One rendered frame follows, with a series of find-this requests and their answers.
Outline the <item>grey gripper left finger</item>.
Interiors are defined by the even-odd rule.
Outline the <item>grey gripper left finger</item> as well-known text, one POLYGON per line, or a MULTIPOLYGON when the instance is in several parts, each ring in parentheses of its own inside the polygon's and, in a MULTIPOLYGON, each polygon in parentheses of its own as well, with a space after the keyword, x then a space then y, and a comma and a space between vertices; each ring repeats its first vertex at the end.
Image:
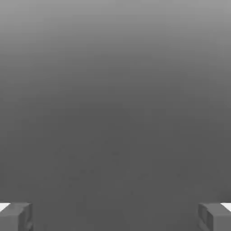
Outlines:
POLYGON ((34 231, 33 204, 0 202, 0 231, 34 231))

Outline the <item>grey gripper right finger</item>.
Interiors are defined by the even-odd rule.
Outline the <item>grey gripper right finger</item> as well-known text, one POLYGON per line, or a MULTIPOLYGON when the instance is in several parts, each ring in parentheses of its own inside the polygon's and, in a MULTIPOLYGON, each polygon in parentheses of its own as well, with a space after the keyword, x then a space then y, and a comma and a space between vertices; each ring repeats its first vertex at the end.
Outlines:
POLYGON ((197 214, 201 231, 231 231, 231 203, 199 203, 197 214))

